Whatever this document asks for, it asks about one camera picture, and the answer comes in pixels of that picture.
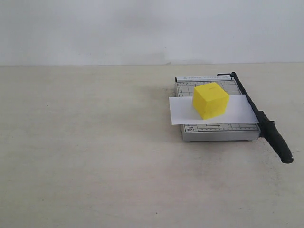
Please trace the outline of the white paper sheet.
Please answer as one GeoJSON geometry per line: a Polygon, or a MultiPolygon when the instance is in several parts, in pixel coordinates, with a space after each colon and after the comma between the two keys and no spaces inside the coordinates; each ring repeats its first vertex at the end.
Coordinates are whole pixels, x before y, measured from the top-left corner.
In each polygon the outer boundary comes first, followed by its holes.
{"type": "Polygon", "coordinates": [[[247,124],[257,123],[258,119],[244,95],[229,97],[224,114],[204,120],[192,106],[192,97],[169,97],[171,124],[247,124]]]}

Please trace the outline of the yellow foam cube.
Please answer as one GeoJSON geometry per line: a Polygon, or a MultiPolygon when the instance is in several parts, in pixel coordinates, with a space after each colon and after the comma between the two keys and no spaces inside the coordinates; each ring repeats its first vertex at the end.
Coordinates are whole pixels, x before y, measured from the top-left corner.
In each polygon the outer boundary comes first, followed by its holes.
{"type": "Polygon", "coordinates": [[[228,93],[216,82],[194,87],[192,106],[203,120],[224,114],[228,101],[228,93]]]}

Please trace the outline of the black cutter blade lever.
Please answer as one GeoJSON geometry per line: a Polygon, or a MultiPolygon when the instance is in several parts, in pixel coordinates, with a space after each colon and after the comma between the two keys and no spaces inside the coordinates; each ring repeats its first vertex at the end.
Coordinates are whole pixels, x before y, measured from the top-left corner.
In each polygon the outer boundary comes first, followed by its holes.
{"type": "Polygon", "coordinates": [[[256,117],[257,117],[257,124],[260,128],[260,136],[262,138],[265,138],[269,145],[273,148],[273,150],[277,153],[282,163],[285,164],[291,164],[294,161],[293,155],[285,142],[284,138],[281,136],[279,131],[276,128],[275,122],[272,120],[269,120],[266,114],[259,110],[250,96],[248,95],[247,91],[243,87],[242,83],[240,82],[238,76],[235,72],[232,72],[231,77],[235,79],[235,82],[237,83],[239,89],[241,90],[241,93],[244,94],[254,111],[256,117]]]}

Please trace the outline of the grey paper cutter base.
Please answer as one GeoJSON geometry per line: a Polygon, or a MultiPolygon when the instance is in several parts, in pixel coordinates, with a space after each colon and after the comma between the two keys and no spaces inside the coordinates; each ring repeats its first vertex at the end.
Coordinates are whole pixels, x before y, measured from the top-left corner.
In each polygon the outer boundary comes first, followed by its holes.
{"type": "MultiPolygon", "coordinates": [[[[194,87],[216,82],[229,95],[242,95],[243,89],[234,74],[216,76],[180,76],[175,78],[175,95],[192,96],[194,87]]],[[[252,141],[259,138],[257,123],[213,123],[186,124],[180,126],[182,138],[186,142],[202,141],[252,141]]]]}

